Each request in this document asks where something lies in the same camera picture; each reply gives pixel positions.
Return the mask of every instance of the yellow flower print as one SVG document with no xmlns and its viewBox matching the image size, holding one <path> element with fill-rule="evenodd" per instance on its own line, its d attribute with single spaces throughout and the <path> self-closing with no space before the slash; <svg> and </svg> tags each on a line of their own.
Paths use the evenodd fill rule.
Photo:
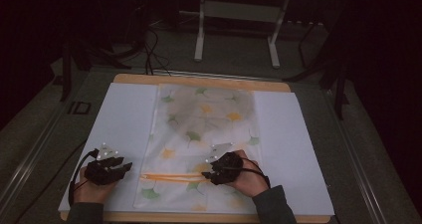
<svg viewBox="0 0 422 224">
<path fill-rule="evenodd" d="M 235 146 L 233 147 L 235 150 L 240 150 L 240 149 L 246 149 L 248 148 L 248 145 L 246 142 L 238 142 L 235 144 Z"/>
<path fill-rule="evenodd" d="M 230 112 L 226 117 L 231 121 L 242 120 L 242 116 L 238 112 Z"/>
<path fill-rule="evenodd" d="M 233 197 L 229 201 L 229 205 L 235 209 L 245 206 L 245 202 L 239 197 Z"/>
<path fill-rule="evenodd" d="M 201 107 L 203 113 L 211 113 L 212 112 L 211 107 L 207 104 L 200 105 L 200 107 Z"/>
<path fill-rule="evenodd" d="M 206 211 L 207 207 L 201 204 L 196 204 L 194 206 L 192 206 L 191 208 L 192 211 Z"/>
<path fill-rule="evenodd" d="M 209 163 L 202 162 L 202 163 L 196 164 L 193 167 L 192 172 L 203 172 L 203 171 L 208 171 L 210 169 L 211 169 L 211 166 Z"/>
<path fill-rule="evenodd" d="M 175 154 L 176 154 L 176 151 L 172 149 L 167 149 L 164 147 L 164 150 L 161 152 L 161 157 L 165 159 L 169 159 L 169 158 L 174 157 Z"/>
</svg>

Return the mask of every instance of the green leaf print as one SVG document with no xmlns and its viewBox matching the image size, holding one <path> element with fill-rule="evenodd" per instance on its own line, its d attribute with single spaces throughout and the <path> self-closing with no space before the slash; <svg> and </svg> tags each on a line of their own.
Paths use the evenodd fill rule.
<svg viewBox="0 0 422 224">
<path fill-rule="evenodd" d="M 179 122 L 176 120 L 176 114 L 169 114 L 168 115 L 168 121 L 167 122 L 172 122 L 175 121 L 177 124 L 179 124 Z"/>
<path fill-rule="evenodd" d="M 205 95 L 205 92 L 207 90 L 208 89 L 206 89 L 206 88 L 198 88 L 198 89 L 196 89 L 195 95 L 202 95 L 202 96 L 208 98 L 207 95 Z"/>
<path fill-rule="evenodd" d="M 142 196 L 146 199 L 154 199 L 159 197 L 159 193 L 156 193 L 153 188 L 143 189 L 140 191 Z"/>
<path fill-rule="evenodd" d="M 226 101 L 233 101 L 234 103 L 238 103 L 239 102 L 239 98 L 236 97 L 234 94 L 232 94 L 232 98 L 226 98 Z"/>
<path fill-rule="evenodd" d="M 189 182 L 189 184 L 187 184 L 186 191 L 189 191 L 192 189 L 198 190 L 198 186 L 199 186 L 199 182 Z"/>
<path fill-rule="evenodd" d="M 186 135 L 189 137 L 189 142 L 187 143 L 188 148 L 189 148 L 191 141 L 200 141 L 201 140 L 201 135 L 199 135 L 199 133 L 197 133 L 195 131 L 187 131 Z"/>
<path fill-rule="evenodd" d="M 257 145 L 258 143 L 260 143 L 260 139 L 258 137 L 251 136 L 251 139 L 249 139 L 248 143 L 250 145 Z"/>
<path fill-rule="evenodd" d="M 164 102 L 164 103 L 172 103 L 172 102 L 174 102 L 174 99 L 170 96 L 170 95 L 168 95 L 167 97 L 165 97 L 165 98 L 161 98 L 161 100 Z"/>
</svg>

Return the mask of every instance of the table leg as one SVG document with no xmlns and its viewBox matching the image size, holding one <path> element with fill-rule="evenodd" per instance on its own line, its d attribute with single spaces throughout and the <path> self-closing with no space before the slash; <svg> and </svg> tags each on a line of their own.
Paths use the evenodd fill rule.
<svg viewBox="0 0 422 224">
<path fill-rule="evenodd" d="M 268 38 L 268 47 L 270 49 L 271 63 L 273 64 L 273 68 L 275 69 L 278 69 L 280 67 L 279 55 L 277 54 L 276 48 L 276 40 L 279 36 L 279 31 L 282 27 L 283 19 L 286 14 L 286 9 L 288 8 L 288 4 L 289 0 L 285 0 L 283 8 L 280 9 L 279 17 L 277 18 L 276 29 L 274 30 L 273 35 Z"/>
<path fill-rule="evenodd" d="M 204 49 L 204 3 L 205 0 L 201 0 L 201 4 L 199 5 L 199 31 L 198 38 L 196 39 L 195 62 L 202 61 L 202 51 Z"/>
</svg>

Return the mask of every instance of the finger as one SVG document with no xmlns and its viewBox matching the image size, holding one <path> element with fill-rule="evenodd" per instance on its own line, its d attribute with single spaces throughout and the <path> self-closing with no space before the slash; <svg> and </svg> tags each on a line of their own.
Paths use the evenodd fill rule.
<svg viewBox="0 0 422 224">
<path fill-rule="evenodd" d="M 237 150 L 237 151 L 235 151 L 235 152 L 236 152 L 236 154 L 238 154 L 240 157 L 243 157 L 243 158 L 248 158 L 248 156 L 246 155 L 246 152 L 245 152 L 243 149 Z"/>
</svg>

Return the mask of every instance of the sleeve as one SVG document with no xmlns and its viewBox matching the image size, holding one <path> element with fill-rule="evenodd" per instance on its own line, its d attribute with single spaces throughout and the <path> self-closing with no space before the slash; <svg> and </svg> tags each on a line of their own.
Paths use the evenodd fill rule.
<svg viewBox="0 0 422 224">
<path fill-rule="evenodd" d="M 283 186 L 276 186 L 253 197 L 261 224 L 297 223 Z"/>
<path fill-rule="evenodd" d="M 103 224 L 104 206 L 99 203 L 75 203 L 69 212 L 68 224 Z"/>
</svg>

